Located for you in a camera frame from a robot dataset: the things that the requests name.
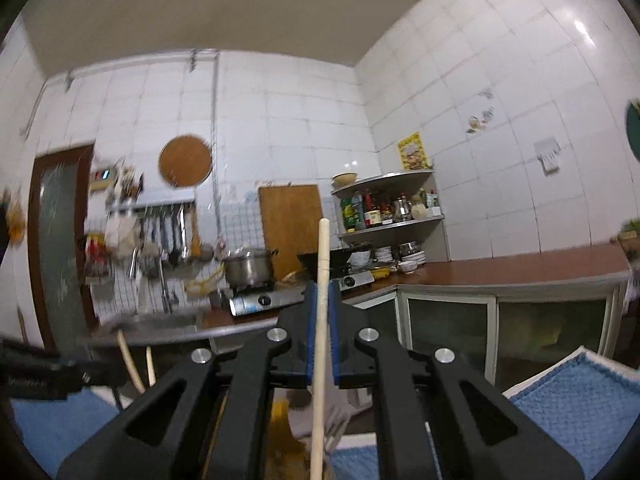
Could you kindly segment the steel sink faucet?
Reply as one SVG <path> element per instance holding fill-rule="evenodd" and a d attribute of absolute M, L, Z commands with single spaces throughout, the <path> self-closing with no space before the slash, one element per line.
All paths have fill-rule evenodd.
<path fill-rule="evenodd" d="M 134 248 L 131 253 L 128 280 L 134 284 L 134 298 L 136 298 L 137 314 L 148 314 L 151 309 L 151 293 L 149 280 L 160 282 L 160 304 L 165 314 L 174 312 L 177 297 L 169 292 L 165 273 L 165 255 L 162 252 L 147 252 L 142 245 Z"/>

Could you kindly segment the black wok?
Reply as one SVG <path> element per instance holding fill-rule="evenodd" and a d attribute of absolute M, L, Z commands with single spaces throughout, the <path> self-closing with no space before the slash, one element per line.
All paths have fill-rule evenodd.
<path fill-rule="evenodd" d="M 372 246 L 370 244 L 360 244 L 354 247 L 331 249 L 329 251 L 330 268 L 344 268 L 344 266 L 348 265 L 348 260 L 354 252 L 366 252 L 371 248 Z M 310 274 L 317 273 L 319 256 L 316 252 L 306 252 L 306 254 L 298 254 L 297 259 Z"/>

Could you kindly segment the steel gas stove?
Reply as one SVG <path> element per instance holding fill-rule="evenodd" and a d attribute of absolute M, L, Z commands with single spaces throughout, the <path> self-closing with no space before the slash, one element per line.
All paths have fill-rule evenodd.
<path fill-rule="evenodd" d="M 340 292 L 350 292 L 356 288 L 371 285 L 374 282 L 374 277 L 370 271 L 362 271 L 336 278 L 335 281 Z M 237 318 L 238 316 L 289 307 L 304 301 L 306 288 L 307 284 L 302 283 L 265 292 L 250 292 L 235 296 L 228 300 L 229 311 L 232 316 Z"/>

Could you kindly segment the blue knitted table cloth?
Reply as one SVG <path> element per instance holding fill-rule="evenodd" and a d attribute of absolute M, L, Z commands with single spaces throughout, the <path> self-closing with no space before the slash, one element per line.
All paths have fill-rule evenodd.
<path fill-rule="evenodd" d="M 587 479 L 597 479 L 639 416 L 639 373 L 620 372 L 580 348 L 504 395 L 578 461 Z M 9 407 L 28 452 L 50 477 L 118 414 L 96 390 L 63 401 L 12 400 Z"/>

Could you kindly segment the wooden cutting board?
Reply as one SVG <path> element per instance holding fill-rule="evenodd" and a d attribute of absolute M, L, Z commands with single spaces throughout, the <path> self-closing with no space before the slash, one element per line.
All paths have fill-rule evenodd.
<path fill-rule="evenodd" d="M 283 280 L 303 269 L 297 256 L 318 250 L 319 222 L 323 217 L 317 185 L 262 186 L 258 188 L 262 232 L 272 257 L 274 277 Z"/>

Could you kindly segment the kitchen counter with cabinets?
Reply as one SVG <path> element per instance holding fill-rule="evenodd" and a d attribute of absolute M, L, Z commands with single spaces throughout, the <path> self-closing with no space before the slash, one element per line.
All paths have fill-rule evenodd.
<path fill-rule="evenodd" d="M 612 356 L 631 275 L 604 244 L 427 263 L 343 298 L 405 347 L 443 344 L 506 390 L 579 347 Z"/>

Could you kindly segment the dark wooden glass door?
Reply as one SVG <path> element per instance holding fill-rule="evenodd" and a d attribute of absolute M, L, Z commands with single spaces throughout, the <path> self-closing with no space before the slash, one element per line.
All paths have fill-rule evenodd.
<path fill-rule="evenodd" d="M 61 353 L 98 325 L 85 283 L 92 143 L 35 158 L 27 215 L 32 301 L 43 345 Z"/>

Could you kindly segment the steel kitchen sink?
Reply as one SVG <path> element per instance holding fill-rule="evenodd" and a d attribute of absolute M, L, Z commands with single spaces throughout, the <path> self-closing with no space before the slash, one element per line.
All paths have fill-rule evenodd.
<path fill-rule="evenodd" d="M 200 317 L 194 313 L 187 314 L 136 314 L 116 318 L 108 326 L 110 334 L 147 333 L 157 330 L 182 330 L 198 326 Z"/>

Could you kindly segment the yellow wall poster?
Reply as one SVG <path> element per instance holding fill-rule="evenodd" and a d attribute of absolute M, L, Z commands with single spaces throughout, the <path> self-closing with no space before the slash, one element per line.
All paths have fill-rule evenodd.
<path fill-rule="evenodd" d="M 414 132 L 410 136 L 397 142 L 397 151 L 403 170 L 431 169 L 432 164 L 427 157 L 420 133 Z"/>

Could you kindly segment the round woven tray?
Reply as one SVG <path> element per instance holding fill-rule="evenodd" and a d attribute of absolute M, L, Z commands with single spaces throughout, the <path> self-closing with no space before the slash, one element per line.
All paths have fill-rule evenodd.
<path fill-rule="evenodd" d="M 176 136 L 160 151 L 158 171 L 173 188 L 194 188 L 205 181 L 212 170 L 212 151 L 199 136 Z"/>

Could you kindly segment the corner steel shelf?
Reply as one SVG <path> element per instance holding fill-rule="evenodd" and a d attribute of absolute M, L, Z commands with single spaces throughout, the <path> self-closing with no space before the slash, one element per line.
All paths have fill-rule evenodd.
<path fill-rule="evenodd" d="M 433 169 L 405 170 L 357 179 L 331 192 L 338 239 L 347 247 L 415 242 L 428 262 L 449 259 L 444 207 Z"/>

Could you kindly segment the yellow perforated utensil holder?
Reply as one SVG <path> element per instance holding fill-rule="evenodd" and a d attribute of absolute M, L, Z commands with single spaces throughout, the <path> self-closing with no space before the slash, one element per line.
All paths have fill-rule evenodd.
<path fill-rule="evenodd" d="M 292 433 L 291 408 L 294 412 L 311 408 L 311 393 L 307 389 L 285 390 L 273 399 L 265 444 L 265 479 L 310 478 L 310 451 Z"/>

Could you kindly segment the steel cooking pot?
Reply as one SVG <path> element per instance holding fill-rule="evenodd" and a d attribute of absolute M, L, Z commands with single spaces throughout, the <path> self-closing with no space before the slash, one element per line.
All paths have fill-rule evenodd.
<path fill-rule="evenodd" d="M 272 259 L 277 249 L 241 247 L 224 258 L 224 277 L 231 287 L 266 286 L 274 282 Z"/>

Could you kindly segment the steel hanging utensil rack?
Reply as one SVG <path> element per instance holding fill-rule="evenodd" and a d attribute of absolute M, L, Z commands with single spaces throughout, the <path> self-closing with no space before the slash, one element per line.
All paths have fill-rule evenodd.
<path fill-rule="evenodd" d="M 193 188 L 176 188 L 168 190 L 146 190 L 136 198 L 126 198 L 121 203 L 105 207 L 108 214 L 128 214 L 134 211 L 146 211 L 152 208 L 193 204 L 196 194 Z"/>

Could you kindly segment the white wall socket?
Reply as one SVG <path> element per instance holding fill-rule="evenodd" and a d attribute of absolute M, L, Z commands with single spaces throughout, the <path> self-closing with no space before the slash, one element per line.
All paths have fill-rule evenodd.
<path fill-rule="evenodd" d="M 555 138 L 547 138 L 534 143 L 536 159 L 540 162 L 540 166 L 545 176 L 556 174 L 560 170 L 560 153 L 559 143 Z"/>

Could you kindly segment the green round wall board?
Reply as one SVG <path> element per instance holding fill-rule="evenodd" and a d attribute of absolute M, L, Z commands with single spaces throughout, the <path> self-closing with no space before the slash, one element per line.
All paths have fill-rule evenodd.
<path fill-rule="evenodd" d="M 628 101 L 626 106 L 626 136 L 634 158 L 640 160 L 640 112 L 638 101 Z"/>

